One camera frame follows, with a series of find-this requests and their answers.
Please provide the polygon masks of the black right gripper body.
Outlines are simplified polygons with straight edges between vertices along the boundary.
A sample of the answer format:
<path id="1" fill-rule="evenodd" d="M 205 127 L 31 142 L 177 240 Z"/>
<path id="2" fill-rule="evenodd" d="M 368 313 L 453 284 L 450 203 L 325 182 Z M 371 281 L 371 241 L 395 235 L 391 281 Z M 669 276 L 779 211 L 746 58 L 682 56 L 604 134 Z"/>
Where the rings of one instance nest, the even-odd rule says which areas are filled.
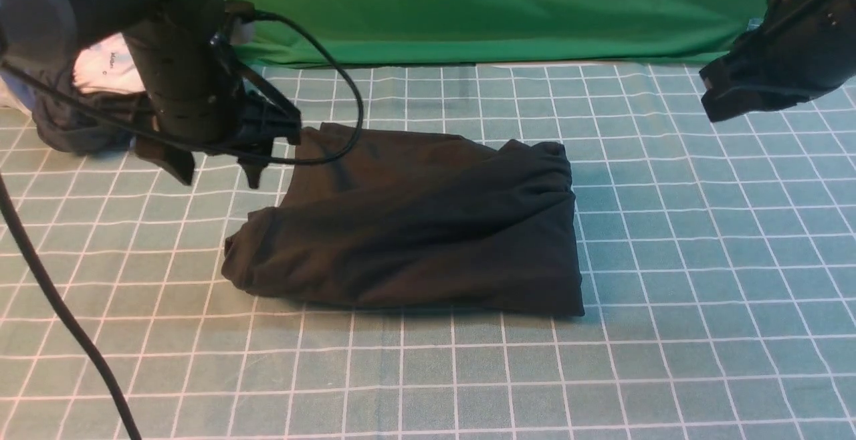
<path id="1" fill-rule="evenodd" d="M 772 113 L 834 92 L 855 74 L 855 0 L 767 0 L 759 26 L 700 70 L 708 119 Z"/>

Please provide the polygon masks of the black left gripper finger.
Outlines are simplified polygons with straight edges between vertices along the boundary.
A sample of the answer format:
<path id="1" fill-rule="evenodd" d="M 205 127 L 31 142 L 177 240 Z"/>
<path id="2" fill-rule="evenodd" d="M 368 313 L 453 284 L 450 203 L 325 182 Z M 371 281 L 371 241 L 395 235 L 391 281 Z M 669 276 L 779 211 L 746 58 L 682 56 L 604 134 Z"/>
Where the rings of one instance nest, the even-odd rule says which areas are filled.
<path id="1" fill-rule="evenodd" d="M 196 168 L 192 152 L 147 136 L 135 136 L 134 154 L 139 159 L 158 166 L 183 186 L 192 185 Z"/>
<path id="2" fill-rule="evenodd" d="M 270 159 L 269 152 L 245 152 L 237 159 L 251 190 L 259 189 L 263 173 L 270 166 Z"/>

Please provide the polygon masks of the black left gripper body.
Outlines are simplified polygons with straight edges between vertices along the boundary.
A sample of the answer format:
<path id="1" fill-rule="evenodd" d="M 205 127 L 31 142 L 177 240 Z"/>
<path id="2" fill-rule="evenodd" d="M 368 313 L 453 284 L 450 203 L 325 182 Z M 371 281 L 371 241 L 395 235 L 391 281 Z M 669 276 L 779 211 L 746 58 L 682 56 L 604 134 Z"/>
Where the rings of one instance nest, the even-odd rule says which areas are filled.
<path id="1" fill-rule="evenodd" d="M 224 19 L 225 9 L 193 35 L 159 14 L 123 32 L 156 114 L 153 131 L 180 148 L 236 157 L 272 156 L 278 139 L 300 144 L 299 109 L 238 59 Z"/>

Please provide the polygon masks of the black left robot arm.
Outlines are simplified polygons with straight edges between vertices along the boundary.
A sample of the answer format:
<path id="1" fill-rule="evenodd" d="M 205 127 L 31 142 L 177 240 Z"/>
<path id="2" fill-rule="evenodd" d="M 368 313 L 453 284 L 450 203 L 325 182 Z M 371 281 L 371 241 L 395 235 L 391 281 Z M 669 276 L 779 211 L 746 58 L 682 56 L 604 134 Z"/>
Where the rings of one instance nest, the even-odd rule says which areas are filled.
<path id="1" fill-rule="evenodd" d="M 265 19 L 241 0 L 2 0 L 2 69 L 49 98 L 134 135 L 132 150 L 189 186 L 195 153 L 235 157 L 257 189 L 276 139 L 299 144 L 302 114 L 237 58 L 231 40 Z M 148 102 L 120 115 L 77 102 L 34 72 L 73 65 L 122 34 Z"/>

